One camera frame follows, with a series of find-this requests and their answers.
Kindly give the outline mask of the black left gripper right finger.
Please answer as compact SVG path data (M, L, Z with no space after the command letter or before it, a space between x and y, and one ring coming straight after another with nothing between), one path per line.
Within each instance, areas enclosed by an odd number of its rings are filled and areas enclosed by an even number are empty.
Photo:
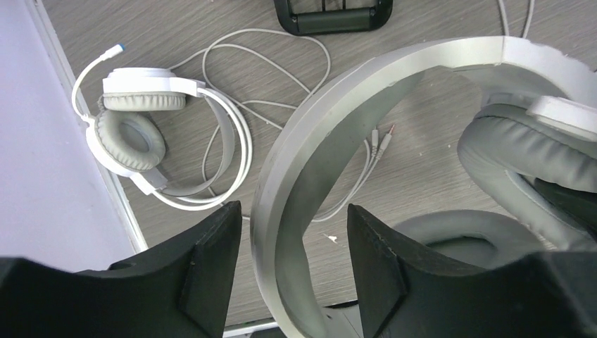
M595 337L596 253L543 251L485 270L348 207L365 337Z

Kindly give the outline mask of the white gaming headset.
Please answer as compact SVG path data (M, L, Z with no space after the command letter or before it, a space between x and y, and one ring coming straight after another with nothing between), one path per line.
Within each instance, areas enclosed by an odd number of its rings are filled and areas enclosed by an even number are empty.
M318 305L303 234L359 143L436 67L482 90L457 155L506 214L442 211L389 227L485 270L536 252L596 253L595 72L519 37L408 46L326 84L268 154L251 209L251 246L259 290L285 336L365 337L358 297L346 311Z

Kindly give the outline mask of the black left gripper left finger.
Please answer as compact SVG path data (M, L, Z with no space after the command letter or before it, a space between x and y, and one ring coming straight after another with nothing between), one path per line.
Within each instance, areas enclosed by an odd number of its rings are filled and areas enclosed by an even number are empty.
M2 337L221 337L239 254L241 204L107 270L69 273L1 259Z

